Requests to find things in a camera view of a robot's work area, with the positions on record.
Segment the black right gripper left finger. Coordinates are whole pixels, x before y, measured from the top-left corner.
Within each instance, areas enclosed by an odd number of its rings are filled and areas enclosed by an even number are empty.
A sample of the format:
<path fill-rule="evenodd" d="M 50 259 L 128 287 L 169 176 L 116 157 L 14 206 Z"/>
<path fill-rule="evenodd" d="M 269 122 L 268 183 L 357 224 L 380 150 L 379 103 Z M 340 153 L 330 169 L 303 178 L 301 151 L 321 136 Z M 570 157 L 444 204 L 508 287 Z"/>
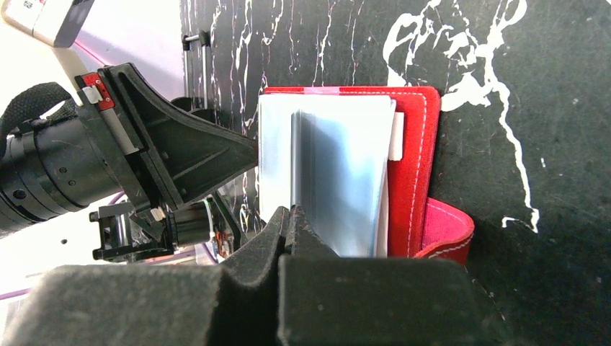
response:
<path fill-rule="evenodd" d="M 88 265 L 51 270 L 5 345 L 281 345 L 278 262 L 290 212 L 219 265 Z"/>

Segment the red leather card holder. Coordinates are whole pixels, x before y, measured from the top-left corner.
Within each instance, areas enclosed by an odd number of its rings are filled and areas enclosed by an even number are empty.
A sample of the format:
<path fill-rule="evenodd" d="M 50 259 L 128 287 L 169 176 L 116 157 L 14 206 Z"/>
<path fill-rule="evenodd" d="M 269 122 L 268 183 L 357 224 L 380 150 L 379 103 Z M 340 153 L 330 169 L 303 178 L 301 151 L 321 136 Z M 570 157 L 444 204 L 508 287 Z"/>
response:
<path fill-rule="evenodd" d="M 388 160 L 388 235 L 380 245 L 392 257 L 467 261 L 471 217 L 428 197 L 441 100 L 432 86 L 273 86 L 265 94 L 389 96 L 403 115 L 398 128 L 401 159 Z"/>

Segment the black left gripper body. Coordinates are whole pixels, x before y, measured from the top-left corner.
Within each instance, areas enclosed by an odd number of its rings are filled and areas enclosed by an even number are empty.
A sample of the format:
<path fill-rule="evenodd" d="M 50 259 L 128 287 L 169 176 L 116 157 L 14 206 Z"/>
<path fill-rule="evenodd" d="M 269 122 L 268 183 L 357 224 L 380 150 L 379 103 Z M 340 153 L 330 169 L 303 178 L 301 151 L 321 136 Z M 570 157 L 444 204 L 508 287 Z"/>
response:
<path fill-rule="evenodd" d="M 1 116 L 1 235 L 85 209 L 123 192 L 125 201 L 90 214 L 99 227 L 96 260 L 137 262 L 214 240 L 236 250 L 241 229 L 219 189 L 172 210 L 153 205 L 155 183 L 141 158 L 133 124 L 102 80 L 102 71 L 76 78 L 74 99 L 55 82 L 18 94 Z M 170 101 L 189 109 L 184 97 Z"/>

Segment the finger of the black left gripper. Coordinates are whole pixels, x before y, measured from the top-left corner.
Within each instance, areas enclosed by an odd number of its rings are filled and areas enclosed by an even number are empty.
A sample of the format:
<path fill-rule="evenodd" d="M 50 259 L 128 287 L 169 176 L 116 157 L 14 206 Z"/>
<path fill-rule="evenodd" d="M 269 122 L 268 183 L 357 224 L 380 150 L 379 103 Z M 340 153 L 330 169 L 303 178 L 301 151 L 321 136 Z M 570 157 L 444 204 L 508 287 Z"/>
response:
<path fill-rule="evenodd" d="M 133 64 L 103 68 L 102 80 L 143 142 L 153 205 L 181 209 L 257 165 L 255 140 L 173 105 Z"/>

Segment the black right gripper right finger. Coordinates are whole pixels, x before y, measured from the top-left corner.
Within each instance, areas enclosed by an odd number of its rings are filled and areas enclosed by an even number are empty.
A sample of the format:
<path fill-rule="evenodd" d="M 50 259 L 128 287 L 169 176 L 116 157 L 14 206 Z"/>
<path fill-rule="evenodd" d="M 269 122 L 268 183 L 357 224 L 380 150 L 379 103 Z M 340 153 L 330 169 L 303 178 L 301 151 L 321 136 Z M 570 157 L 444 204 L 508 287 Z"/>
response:
<path fill-rule="evenodd" d="M 290 210 L 278 260 L 281 345 L 492 345 L 465 269 L 446 259 L 340 257 Z"/>

